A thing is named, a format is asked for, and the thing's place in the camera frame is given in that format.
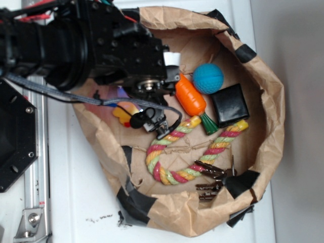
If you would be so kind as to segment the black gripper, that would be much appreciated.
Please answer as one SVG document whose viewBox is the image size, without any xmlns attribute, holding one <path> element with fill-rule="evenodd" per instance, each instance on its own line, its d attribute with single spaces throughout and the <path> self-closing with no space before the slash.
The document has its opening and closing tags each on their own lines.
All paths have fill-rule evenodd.
<svg viewBox="0 0 324 243">
<path fill-rule="evenodd" d="M 180 80 L 181 54 L 164 52 L 163 44 L 139 22 L 128 19 L 117 7 L 87 1 L 93 54 L 89 77 L 99 85 L 121 86 L 134 98 L 149 99 L 170 93 L 170 83 Z M 161 109 L 148 107 L 131 116 L 133 129 L 169 134 Z"/>
</svg>

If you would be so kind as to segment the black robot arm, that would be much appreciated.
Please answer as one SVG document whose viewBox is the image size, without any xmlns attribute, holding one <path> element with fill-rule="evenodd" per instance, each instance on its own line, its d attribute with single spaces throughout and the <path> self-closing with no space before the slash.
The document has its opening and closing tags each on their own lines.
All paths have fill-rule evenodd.
<svg viewBox="0 0 324 243">
<path fill-rule="evenodd" d="M 57 95 L 89 78 L 102 86 L 123 87 L 142 111 L 131 126 L 162 139 L 180 124 L 168 125 L 165 95 L 174 95 L 178 64 L 169 47 L 112 1 L 44 1 L 10 11 L 1 9 L 1 75 L 26 85 L 43 77 Z"/>
</svg>

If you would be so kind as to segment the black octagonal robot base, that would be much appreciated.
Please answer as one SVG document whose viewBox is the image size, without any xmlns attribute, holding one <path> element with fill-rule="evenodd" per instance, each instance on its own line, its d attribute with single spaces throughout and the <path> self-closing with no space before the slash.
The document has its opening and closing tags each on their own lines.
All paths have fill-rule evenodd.
<svg viewBox="0 0 324 243">
<path fill-rule="evenodd" d="M 37 158 L 36 108 L 1 80 L 1 193 Z"/>
</svg>

